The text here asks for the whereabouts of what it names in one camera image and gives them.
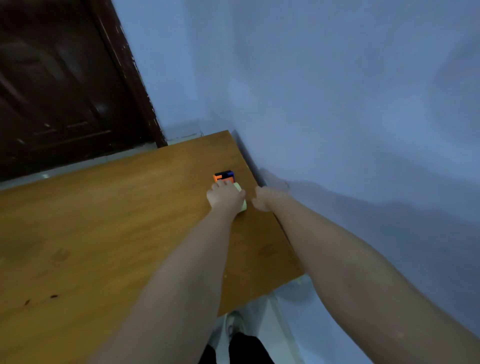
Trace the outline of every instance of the right hand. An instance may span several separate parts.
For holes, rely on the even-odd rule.
[[[288,196],[286,192],[271,187],[257,186],[255,192],[257,197],[252,199],[252,204],[257,210],[265,212],[272,211],[271,203],[275,201],[275,199],[281,198],[284,195]]]

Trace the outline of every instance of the door frame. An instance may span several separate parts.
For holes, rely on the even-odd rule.
[[[83,0],[103,42],[158,148],[167,146],[135,59],[111,0]]]

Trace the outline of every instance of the white wall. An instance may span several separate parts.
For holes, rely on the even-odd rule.
[[[208,117],[480,335],[478,2],[182,3]],[[277,295],[307,364],[368,362],[311,283]]]
[[[113,0],[167,139],[195,134],[204,119],[180,0]]]

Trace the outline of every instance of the skin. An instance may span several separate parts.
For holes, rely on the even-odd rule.
[[[374,363],[480,363],[480,341],[359,237],[290,195],[257,187],[328,312]],[[198,363],[220,305],[230,225],[245,192],[219,181],[210,213],[153,275],[91,363]]]

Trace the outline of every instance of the hand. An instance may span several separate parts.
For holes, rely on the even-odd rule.
[[[257,197],[252,199],[253,206],[260,211],[272,211],[270,204],[276,199],[289,197],[290,195],[286,192],[279,191],[271,187],[260,187],[255,188]]]
[[[220,211],[234,218],[243,206],[245,190],[238,191],[230,180],[219,180],[207,191],[207,199],[212,211]]]

